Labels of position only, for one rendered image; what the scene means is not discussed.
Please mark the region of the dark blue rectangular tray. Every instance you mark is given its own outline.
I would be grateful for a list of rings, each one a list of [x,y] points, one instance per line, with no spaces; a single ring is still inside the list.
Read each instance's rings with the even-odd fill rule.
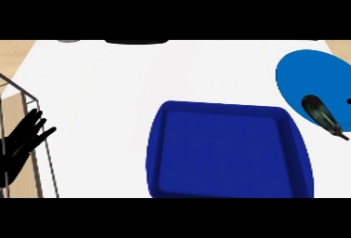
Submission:
[[[285,109],[168,101],[146,148],[155,198],[311,198],[300,129]]]

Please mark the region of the blue round plate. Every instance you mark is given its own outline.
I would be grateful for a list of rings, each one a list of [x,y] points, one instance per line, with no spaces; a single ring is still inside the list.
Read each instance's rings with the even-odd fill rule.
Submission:
[[[276,81],[283,99],[295,112],[314,123],[303,108],[303,97],[320,98],[344,132],[351,132],[351,64],[317,50],[288,53],[276,69]]]

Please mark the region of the black rounded appliance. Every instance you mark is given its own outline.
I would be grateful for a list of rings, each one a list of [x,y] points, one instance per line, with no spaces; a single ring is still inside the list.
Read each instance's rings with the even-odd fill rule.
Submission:
[[[106,40],[109,44],[117,45],[160,45],[168,40]]]

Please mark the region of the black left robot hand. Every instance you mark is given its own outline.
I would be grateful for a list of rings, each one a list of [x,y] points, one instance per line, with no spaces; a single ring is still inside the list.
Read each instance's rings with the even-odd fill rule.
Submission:
[[[0,139],[0,188],[12,184],[24,168],[30,153],[56,131],[52,127],[39,134],[47,119],[43,112],[33,109],[5,139]]]

